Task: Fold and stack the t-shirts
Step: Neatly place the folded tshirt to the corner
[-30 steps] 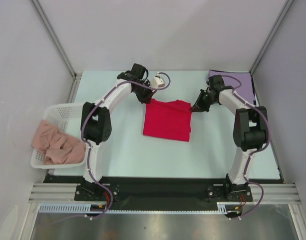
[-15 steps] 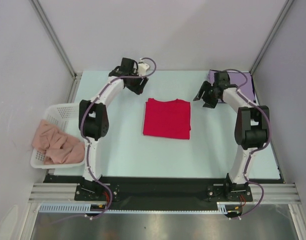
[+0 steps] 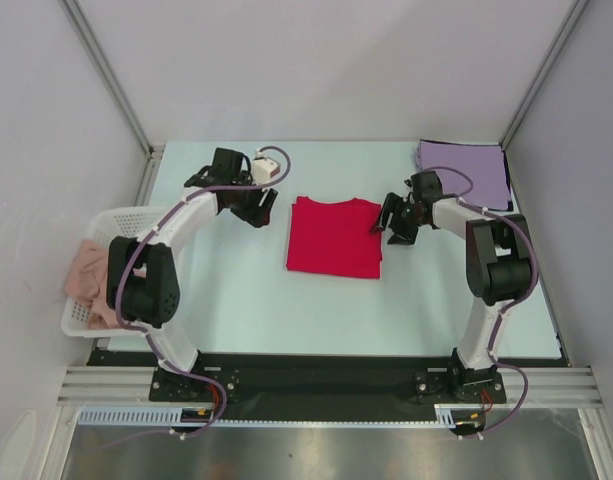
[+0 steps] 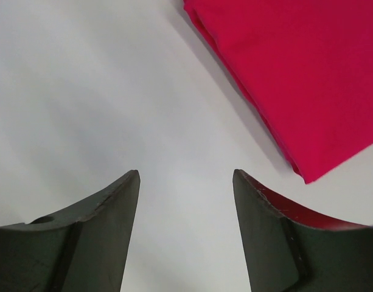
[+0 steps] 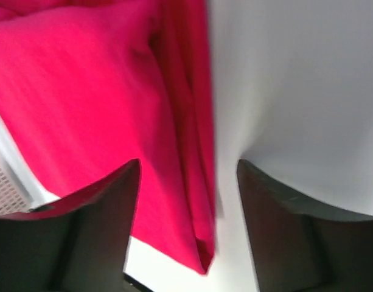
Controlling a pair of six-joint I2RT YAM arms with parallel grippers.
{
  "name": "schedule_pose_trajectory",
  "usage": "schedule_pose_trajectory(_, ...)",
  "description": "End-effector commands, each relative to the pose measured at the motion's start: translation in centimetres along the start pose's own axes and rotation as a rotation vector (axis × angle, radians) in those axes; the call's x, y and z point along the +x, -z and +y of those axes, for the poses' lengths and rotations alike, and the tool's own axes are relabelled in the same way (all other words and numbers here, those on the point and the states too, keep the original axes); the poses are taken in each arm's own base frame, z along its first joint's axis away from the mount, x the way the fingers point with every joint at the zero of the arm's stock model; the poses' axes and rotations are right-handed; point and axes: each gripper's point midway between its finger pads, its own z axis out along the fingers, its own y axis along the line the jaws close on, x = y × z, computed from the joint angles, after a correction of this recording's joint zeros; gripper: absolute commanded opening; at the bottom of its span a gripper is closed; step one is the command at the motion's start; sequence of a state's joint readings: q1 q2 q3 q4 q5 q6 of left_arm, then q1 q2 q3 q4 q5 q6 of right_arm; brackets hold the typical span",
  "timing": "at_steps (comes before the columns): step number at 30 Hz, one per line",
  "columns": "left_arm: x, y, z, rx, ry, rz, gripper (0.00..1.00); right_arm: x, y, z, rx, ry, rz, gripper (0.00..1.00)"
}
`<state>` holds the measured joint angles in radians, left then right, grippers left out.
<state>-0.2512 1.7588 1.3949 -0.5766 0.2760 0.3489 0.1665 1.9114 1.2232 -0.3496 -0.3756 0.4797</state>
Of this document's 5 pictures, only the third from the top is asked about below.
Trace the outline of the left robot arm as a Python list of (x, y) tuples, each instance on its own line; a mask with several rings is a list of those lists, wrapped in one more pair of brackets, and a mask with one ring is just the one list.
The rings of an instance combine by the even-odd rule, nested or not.
[(278, 196), (274, 187), (291, 167), (289, 154), (277, 146), (263, 146), (253, 157), (217, 148), (211, 164), (185, 181), (180, 199), (151, 227), (110, 242), (107, 304), (118, 325), (139, 333), (159, 366), (174, 373), (171, 385), (185, 399), (205, 392), (207, 376), (194, 367), (199, 351), (177, 317), (178, 258), (200, 229), (224, 210), (254, 228), (269, 225)]

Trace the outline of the red t shirt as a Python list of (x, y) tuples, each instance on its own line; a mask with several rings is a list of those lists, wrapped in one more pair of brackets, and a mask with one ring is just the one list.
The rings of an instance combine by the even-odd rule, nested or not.
[(338, 203), (299, 196), (292, 204), (286, 268), (289, 271), (377, 280), (381, 235), (371, 228), (381, 207), (364, 199)]

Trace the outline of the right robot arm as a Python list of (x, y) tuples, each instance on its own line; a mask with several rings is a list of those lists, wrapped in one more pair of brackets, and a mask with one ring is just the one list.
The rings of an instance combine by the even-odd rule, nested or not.
[(538, 264), (523, 215), (502, 216), (444, 192), (438, 170), (413, 174), (405, 181), (405, 196), (387, 194), (371, 232), (389, 229), (390, 244), (412, 245), (419, 229), (429, 226), (465, 241), (466, 280), (473, 296), (465, 333), (447, 372), (437, 380), (423, 376), (417, 390), (435, 384), (439, 395), (469, 402), (498, 382), (497, 351), (505, 321), (536, 288)]

